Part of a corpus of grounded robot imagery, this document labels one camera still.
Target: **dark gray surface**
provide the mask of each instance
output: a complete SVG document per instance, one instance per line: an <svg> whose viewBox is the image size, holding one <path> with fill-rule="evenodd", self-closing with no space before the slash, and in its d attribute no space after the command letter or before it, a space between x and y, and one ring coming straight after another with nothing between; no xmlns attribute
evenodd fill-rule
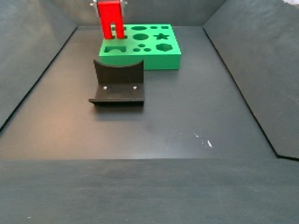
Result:
<svg viewBox="0 0 299 224"><path fill-rule="evenodd" d="M52 0L79 25L99 25L92 0ZM226 0L127 0L127 24L203 25Z"/></svg>
<svg viewBox="0 0 299 224"><path fill-rule="evenodd" d="M0 134L1 159L274 158L200 27L179 71L144 72L144 107L95 108L99 28L79 28Z"/></svg>
<svg viewBox="0 0 299 224"><path fill-rule="evenodd" d="M230 0L204 29L275 151L299 158L299 10Z"/></svg>
<svg viewBox="0 0 299 224"><path fill-rule="evenodd" d="M296 162L0 163L1 223L298 224Z"/></svg>
<svg viewBox="0 0 299 224"><path fill-rule="evenodd" d="M47 0L0 1L0 129L76 25Z"/></svg>

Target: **gray tray floor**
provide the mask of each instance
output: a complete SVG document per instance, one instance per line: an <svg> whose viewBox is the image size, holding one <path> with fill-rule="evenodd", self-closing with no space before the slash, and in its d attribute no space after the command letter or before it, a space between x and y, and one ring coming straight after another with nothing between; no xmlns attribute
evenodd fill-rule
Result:
<svg viewBox="0 0 299 224"><path fill-rule="evenodd" d="M3 161L1 223L298 224L280 159Z"/></svg>
<svg viewBox="0 0 299 224"><path fill-rule="evenodd" d="M0 158L274 158L203 29L175 33L182 69L144 73L144 106L96 108L101 36L80 27L0 134Z"/></svg>

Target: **star-shaped hole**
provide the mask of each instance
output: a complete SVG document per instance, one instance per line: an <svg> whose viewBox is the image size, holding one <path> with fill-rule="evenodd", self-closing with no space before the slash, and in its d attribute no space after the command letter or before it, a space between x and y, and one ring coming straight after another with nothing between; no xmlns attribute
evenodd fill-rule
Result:
<svg viewBox="0 0 299 224"><path fill-rule="evenodd" d="M168 39L170 35L164 35L162 33L159 33L159 35L154 35L156 37L156 39Z"/></svg>

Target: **white speck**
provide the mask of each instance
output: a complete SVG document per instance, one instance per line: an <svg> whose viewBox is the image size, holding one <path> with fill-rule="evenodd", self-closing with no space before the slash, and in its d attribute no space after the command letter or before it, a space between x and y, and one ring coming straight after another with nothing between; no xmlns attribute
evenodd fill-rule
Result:
<svg viewBox="0 0 299 224"><path fill-rule="evenodd" d="M283 0L284 3L299 4L299 0Z"/></svg>
<svg viewBox="0 0 299 224"><path fill-rule="evenodd" d="M208 145L210 145L210 147L212 148L212 146L211 146L211 141L208 140Z"/></svg>

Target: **cutout hole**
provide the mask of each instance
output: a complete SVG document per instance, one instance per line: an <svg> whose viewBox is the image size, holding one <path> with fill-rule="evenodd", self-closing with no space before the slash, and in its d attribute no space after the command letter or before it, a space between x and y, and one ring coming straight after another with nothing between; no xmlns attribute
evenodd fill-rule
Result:
<svg viewBox="0 0 299 224"><path fill-rule="evenodd" d="M162 33L159 33L159 35L154 35L156 37L156 39L168 39L170 35L164 35Z"/></svg>
<svg viewBox="0 0 299 224"><path fill-rule="evenodd" d="M109 53L113 50L119 50L122 53L124 53L127 51L127 47L122 46L122 45L116 45L116 46L107 46L104 53Z"/></svg>
<svg viewBox="0 0 299 224"><path fill-rule="evenodd" d="M146 30L146 27L144 26L134 26L132 30L134 31L143 31L143 30Z"/></svg>
<svg viewBox="0 0 299 224"><path fill-rule="evenodd" d="M135 36L134 36L134 39L136 40L146 40L148 39L148 35L143 34L143 33L138 33Z"/></svg>
<svg viewBox="0 0 299 224"><path fill-rule="evenodd" d="M115 31L116 30L116 27L115 26L112 26L111 27L111 31Z"/></svg>
<svg viewBox="0 0 299 224"><path fill-rule="evenodd" d="M162 52L168 52L174 49L174 47L168 44L160 44L155 46L156 50L162 51Z"/></svg>

